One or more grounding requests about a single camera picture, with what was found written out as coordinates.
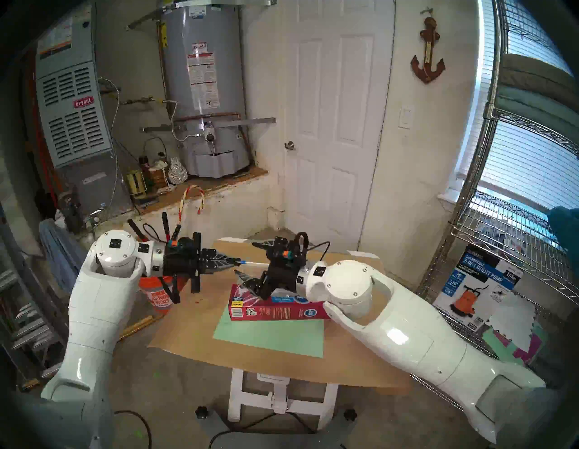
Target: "orange bucket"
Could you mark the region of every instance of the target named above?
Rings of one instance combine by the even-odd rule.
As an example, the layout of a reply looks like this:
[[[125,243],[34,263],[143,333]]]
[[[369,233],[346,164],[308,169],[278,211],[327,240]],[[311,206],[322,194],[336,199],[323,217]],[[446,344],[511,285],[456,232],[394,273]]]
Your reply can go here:
[[[169,290],[173,291],[173,278],[171,276],[164,276],[163,280],[168,285]],[[183,290],[189,278],[186,276],[177,277],[177,290]],[[139,280],[139,287],[141,291],[147,296],[149,302],[153,305],[155,310],[162,314],[167,314],[173,305],[171,298],[163,288],[159,278],[141,278]]]

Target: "candy cane rope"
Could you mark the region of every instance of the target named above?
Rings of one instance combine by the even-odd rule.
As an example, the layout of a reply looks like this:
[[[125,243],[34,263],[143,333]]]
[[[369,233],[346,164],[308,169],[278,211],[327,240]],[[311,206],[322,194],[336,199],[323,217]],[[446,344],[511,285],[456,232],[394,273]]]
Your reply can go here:
[[[185,198],[187,197],[189,190],[191,190],[192,188],[196,188],[199,191],[199,193],[201,193],[201,206],[199,207],[199,209],[197,209],[198,215],[201,213],[203,207],[205,206],[205,192],[203,192],[203,190],[198,185],[188,186],[185,192],[183,192],[183,196],[181,197],[181,203],[179,203],[179,220],[177,221],[177,224],[181,224],[181,216],[183,214],[183,206],[185,205]]]

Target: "black screw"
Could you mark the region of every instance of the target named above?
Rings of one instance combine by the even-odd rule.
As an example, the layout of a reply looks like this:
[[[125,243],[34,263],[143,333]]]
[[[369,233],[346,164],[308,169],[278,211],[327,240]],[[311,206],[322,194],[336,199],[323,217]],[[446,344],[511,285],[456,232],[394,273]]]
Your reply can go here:
[[[353,408],[349,408],[344,412],[344,418],[346,419],[346,421],[354,422],[357,417],[358,414],[356,413],[356,410],[354,410]]]
[[[195,416],[197,416],[197,419],[207,418],[209,416],[209,411],[207,410],[207,407],[205,406],[197,407],[197,410],[195,410]]]

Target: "window blinds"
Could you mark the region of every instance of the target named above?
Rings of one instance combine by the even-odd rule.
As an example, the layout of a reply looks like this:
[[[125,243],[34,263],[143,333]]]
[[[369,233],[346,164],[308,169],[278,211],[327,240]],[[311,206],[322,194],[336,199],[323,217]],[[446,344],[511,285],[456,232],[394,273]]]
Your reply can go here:
[[[494,20],[491,0],[483,0],[485,46],[481,92],[477,113],[461,161],[458,177],[464,178],[481,132],[482,114],[488,97],[494,53]],[[509,22],[509,53],[534,57],[571,73],[539,24],[516,0],[505,2]],[[528,31],[533,31],[533,39]],[[481,183],[497,191],[522,197],[538,209],[555,206],[579,207],[579,160],[550,140],[508,123],[499,122]]]

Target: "door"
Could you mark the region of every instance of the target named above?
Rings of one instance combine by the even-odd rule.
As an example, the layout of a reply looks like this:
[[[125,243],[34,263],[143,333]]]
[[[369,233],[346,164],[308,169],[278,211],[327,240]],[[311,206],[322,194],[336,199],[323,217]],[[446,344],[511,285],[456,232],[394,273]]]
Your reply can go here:
[[[391,0],[285,0],[286,226],[358,248],[394,38]]]

